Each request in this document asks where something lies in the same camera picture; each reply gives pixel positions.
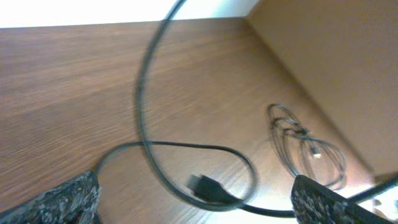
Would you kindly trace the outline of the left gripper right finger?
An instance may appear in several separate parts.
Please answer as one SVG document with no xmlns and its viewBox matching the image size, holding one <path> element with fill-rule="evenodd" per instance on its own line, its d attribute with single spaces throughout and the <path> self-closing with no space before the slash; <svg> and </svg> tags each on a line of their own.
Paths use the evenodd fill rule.
<svg viewBox="0 0 398 224">
<path fill-rule="evenodd" d="M 295 178 L 291 201 L 294 215 L 304 224 L 388 224 L 379 217 L 314 180 Z"/>
</svg>

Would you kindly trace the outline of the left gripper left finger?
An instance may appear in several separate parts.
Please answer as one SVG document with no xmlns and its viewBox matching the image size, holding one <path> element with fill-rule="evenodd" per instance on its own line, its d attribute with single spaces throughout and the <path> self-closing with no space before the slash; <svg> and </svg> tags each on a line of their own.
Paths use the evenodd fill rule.
<svg viewBox="0 0 398 224">
<path fill-rule="evenodd" d="M 1 223 L 100 223 L 100 194 L 97 176 L 86 171 L 1 212 Z"/>
</svg>

